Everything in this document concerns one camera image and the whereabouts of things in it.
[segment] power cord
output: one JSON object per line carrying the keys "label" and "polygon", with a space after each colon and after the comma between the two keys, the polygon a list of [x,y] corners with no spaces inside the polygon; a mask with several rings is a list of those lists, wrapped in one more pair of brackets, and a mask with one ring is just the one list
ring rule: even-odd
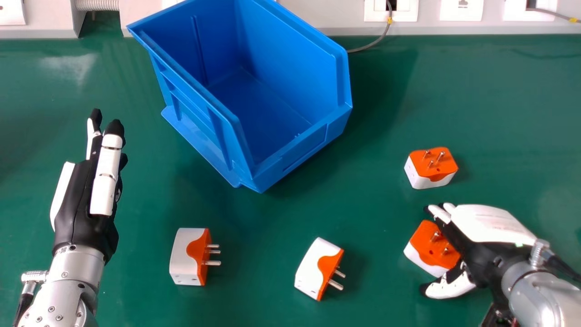
{"label": "power cord", "polygon": [[560,13],[552,12],[552,11],[550,11],[550,10],[547,10],[547,9],[540,9],[540,8],[526,8],[526,10],[533,11],[533,12],[541,12],[541,13],[547,13],[547,14],[549,14],[549,15],[553,15],[553,16],[555,16],[555,17],[559,17],[559,18],[562,18],[562,19],[568,20],[568,21],[570,21],[571,23],[580,23],[580,24],[581,24],[581,20],[579,20],[579,19],[577,19],[577,18],[575,18],[575,17],[569,17],[569,16],[565,16],[565,15],[562,15],[562,14],[560,14]]}
{"label": "power cord", "polygon": [[386,2],[388,4],[389,16],[388,16],[388,25],[385,27],[385,31],[383,31],[383,34],[381,34],[381,36],[378,37],[377,40],[373,41],[372,43],[369,43],[368,45],[364,45],[363,47],[347,50],[348,54],[353,54],[355,52],[367,50],[367,49],[373,47],[374,45],[376,45],[377,43],[381,42],[381,40],[383,40],[385,38],[385,36],[388,34],[389,26],[391,26],[391,24],[393,23],[393,19],[392,19],[393,11],[392,11],[392,4],[389,3],[389,0],[387,0]]}

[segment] robotic arm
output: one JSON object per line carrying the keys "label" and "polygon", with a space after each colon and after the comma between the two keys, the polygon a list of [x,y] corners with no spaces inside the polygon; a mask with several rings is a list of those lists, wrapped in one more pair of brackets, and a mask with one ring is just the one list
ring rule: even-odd
{"label": "robotic arm", "polygon": [[485,205],[450,203],[425,208],[459,253],[453,269],[420,286],[429,298],[492,291],[493,304],[481,326],[581,326],[581,291],[564,279],[581,276],[509,212]]}
{"label": "robotic arm", "polygon": [[101,276],[119,241],[114,219],[127,164],[123,125],[114,120],[101,133],[102,118],[94,109],[87,120],[85,160],[64,164],[50,211],[51,268],[22,275],[14,327],[97,327]]}

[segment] metal pin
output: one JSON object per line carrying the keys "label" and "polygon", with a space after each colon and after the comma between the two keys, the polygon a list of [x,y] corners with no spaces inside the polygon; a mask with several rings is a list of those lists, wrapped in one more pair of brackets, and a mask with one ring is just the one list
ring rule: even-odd
{"label": "metal pin", "polygon": [[208,260],[208,261],[204,261],[204,264],[207,266],[219,266],[222,264],[222,261],[218,261],[218,260]]}
{"label": "metal pin", "polygon": [[342,273],[342,272],[340,272],[340,271],[338,271],[338,270],[335,270],[335,274],[336,274],[337,276],[341,277],[341,278],[345,278],[345,274],[344,274],[344,273]]}
{"label": "metal pin", "polygon": [[440,155],[437,156],[436,162],[440,161],[440,159],[442,159],[444,157],[446,153],[444,151],[440,152]]}
{"label": "metal pin", "polygon": [[334,288],[336,288],[336,289],[338,289],[340,291],[343,290],[343,285],[339,284],[338,282],[336,282],[336,281],[334,281],[332,279],[329,280],[329,285],[333,286]]}
{"label": "metal pin", "polygon": [[440,238],[440,232],[435,232],[434,235],[432,235],[432,239],[430,240],[430,242],[435,242]]}

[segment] white electrical socket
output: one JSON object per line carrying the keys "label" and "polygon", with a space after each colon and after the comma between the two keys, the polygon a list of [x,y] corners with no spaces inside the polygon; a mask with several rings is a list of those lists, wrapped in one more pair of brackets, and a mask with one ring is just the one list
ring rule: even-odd
{"label": "white electrical socket", "polygon": [[[537,8],[557,11],[557,0],[537,0]],[[526,0],[504,0],[503,20],[506,22],[553,22],[555,16],[526,10]]]}
{"label": "white electrical socket", "polygon": [[0,0],[0,25],[26,25],[22,0]]}
{"label": "white electrical socket", "polygon": [[479,22],[483,11],[484,0],[440,0],[440,20]]}
{"label": "white electrical socket", "polygon": [[[386,22],[389,11],[386,10],[386,0],[364,1],[364,22]],[[394,22],[417,22],[419,0],[397,0],[397,10],[392,13]]]}

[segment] black and white robotic hand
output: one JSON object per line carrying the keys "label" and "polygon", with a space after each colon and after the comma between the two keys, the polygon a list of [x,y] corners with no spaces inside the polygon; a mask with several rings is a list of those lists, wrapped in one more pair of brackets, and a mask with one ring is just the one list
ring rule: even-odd
{"label": "black and white robotic hand", "polygon": [[453,298],[488,288],[493,303],[481,326],[581,326],[581,291],[557,273],[575,282],[581,276],[508,211],[451,203],[425,210],[460,260],[420,286],[424,296]]}
{"label": "black and white robotic hand", "polygon": [[22,274],[14,327],[97,326],[101,276],[119,241],[114,219],[127,164],[123,125],[113,120],[101,133],[102,119],[94,109],[87,120],[85,160],[64,164],[50,211],[51,268]]}

